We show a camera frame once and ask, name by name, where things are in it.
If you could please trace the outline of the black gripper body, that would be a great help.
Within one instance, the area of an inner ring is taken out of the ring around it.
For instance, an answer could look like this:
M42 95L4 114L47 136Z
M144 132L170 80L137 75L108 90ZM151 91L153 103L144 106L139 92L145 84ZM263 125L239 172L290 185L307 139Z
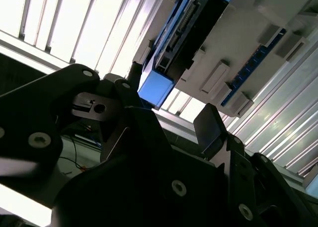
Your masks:
M228 214L223 175L177 150L154 164L120 155L72 178L52 209L54 227L212 227Z

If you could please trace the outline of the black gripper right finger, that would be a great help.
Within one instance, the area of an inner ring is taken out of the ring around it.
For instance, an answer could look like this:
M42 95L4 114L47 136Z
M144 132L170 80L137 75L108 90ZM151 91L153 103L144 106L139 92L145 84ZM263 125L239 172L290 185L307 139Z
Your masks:
M316 227L318 216L266 156L248 155L229 133L217 108L208 103L194 120L200 153L221 173L228 227Z

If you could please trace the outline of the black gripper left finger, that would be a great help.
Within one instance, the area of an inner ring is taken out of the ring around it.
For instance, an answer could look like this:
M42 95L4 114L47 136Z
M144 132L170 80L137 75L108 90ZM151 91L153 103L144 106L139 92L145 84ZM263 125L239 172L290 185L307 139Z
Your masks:
M61 133L84 117L75 100L85 96L100 109L99 123L109 155L65 183L65 187L170 187L174 153L153 111L137 94L140 76L109 74L101 80L72 64L0 97L0 182L6 187L48 187L61 155Z

